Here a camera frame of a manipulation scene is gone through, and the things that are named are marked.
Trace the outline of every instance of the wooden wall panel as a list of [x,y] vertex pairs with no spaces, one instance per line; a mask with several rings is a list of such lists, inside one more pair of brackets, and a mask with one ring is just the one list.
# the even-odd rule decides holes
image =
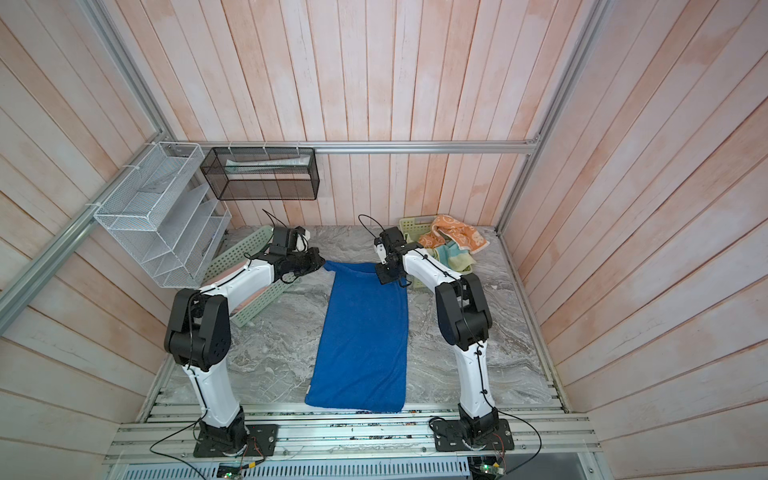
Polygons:
[[[534,136],[594,0],[105,3],[178,138],[424,141]],[[265,208],[308,225],[490,225],[522,160],[320,156],[318,200],[230,207],[249,224],[269,223]]]
[[765,476],[765,25],[617,2],[504,232],[616,478]]
[[[75,0],[0,6],[0,124],[4,289],[155,130]],[[172,296],[103,230],[86,239],[0,340],[4,473],[44,478],[39,455],[98,473],[164,360]]]

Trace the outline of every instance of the white wire mesh shelf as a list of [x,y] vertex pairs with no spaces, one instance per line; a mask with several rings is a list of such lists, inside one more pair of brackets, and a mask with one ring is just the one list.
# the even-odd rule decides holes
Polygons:
[[185,190],[202,160],[197,144],[156,145],[95,215],[160,286],[198,288],[232,217],[208,185]]
[[109,230],[157,230],[203,161],[198,144],[155,145],[96,213]]

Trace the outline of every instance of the orange towel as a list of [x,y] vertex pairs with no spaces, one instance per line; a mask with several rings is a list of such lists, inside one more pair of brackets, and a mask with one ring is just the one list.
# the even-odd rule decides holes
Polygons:
[[461,250],[469,250],[469,253],[477,253],[488,246],[488,241],[474,227],[460,222],[448,215],[438,215],[432,221],[432,229],[429,233],[421,235],[419,243],[424,248],[435,248],[445,244],[445,234],[455,241]]

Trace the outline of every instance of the black wire mesh basket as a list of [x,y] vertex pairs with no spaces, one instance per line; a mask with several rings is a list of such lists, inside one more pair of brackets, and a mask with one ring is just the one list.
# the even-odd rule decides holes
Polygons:
[[312,148],[214,147],[200,169],[219,200],[316,200]]

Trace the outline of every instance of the wire basket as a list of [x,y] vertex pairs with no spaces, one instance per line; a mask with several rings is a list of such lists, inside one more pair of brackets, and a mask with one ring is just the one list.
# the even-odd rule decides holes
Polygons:
[[[418,242],[421,235],[429,233],[432,229],[432,222],[434,220],[434,216],[401,218],[399,228],[403,236],[408,235],[412,242]],[[472,273],[472,265],[459,273]],[[413,288],[426,288],[426,285],[414,276],[408,275],[408,280],[413,282]]]
[[203,161],[198,144],[152,147],[96,212],[108,230],[157,230]]
[[219,200],[316,200],[312,148],[214,147],[201,168]]
[[232,217],[206,184],[187,189],[202,161],[198,144],[159,143],[94,215],[159,286],[198,288]]

